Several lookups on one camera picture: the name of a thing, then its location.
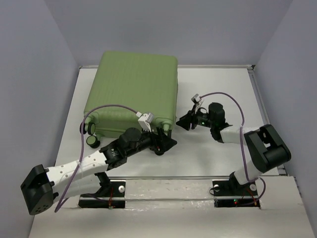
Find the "green hard-shell suitcase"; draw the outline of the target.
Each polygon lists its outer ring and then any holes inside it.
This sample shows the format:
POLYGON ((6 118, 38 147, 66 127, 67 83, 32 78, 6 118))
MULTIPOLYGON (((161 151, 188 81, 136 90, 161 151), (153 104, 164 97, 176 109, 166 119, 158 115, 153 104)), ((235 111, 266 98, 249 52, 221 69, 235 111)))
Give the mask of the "green hard-shell suitcase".
POLYGON ((126 129, 141 130, 136 112, 152 113, 151 128, 171 136, 176 122, 178 60, 175 56, 106 51, 100 60, 86 105, 86 143, 118 138, 126 129))

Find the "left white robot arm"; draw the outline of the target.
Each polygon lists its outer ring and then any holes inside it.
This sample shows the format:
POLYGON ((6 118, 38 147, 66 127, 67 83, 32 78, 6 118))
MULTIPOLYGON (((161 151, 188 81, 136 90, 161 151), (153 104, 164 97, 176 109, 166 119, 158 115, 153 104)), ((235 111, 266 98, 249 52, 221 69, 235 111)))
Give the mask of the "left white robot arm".
POLYGON ((28 212, 38 215, 54 204, 59 209, 68 198, 82 194, 104 197, 112 190, 107 171, 122 166, 128 157, 146 149, 162 155, 176 144, 161 128, 149 132, 132 127, 85 158, 55 167, 37 165, 21 185, 28 212))

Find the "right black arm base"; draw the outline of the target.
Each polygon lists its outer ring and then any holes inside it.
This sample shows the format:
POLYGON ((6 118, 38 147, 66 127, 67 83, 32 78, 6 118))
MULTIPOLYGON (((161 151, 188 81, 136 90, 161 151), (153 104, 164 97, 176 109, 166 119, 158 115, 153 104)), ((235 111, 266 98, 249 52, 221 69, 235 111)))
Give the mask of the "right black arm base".
POLYGON ((214 197, 215 208, 261 207, 255 183, 238 184, 231 189, 227 180, 213 180, 209 193, 214 197))

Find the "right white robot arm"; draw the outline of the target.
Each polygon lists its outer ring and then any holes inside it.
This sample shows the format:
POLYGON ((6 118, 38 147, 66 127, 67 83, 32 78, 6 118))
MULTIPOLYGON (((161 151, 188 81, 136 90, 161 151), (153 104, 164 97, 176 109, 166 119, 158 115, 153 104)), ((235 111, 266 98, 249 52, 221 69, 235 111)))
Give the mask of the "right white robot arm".
POLYGON ((232 126, 226 122, 225 110, 220 103, 211 103, 205 112, 202 110, 204 108, 193 106, 176 125, 187 131, 198 125, 207 127, 215 141, 241 147, 243 167, 232 172, 229 179, 218 186, 219 192, 240 194, 262 174, 290 161, 291 152, 273 125, 259 128, 232 126))

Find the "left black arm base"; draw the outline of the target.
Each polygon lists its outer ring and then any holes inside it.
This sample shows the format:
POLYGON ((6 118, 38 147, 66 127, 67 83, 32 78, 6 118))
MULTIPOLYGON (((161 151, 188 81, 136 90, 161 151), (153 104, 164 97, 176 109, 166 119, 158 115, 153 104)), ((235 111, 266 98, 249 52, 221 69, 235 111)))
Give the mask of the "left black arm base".
POLYGON ((95 193, 83 194, 79 198, 80 208, 124 209, 126 180, 110 179, 105 172, 95 174, 99 189, 95 193))

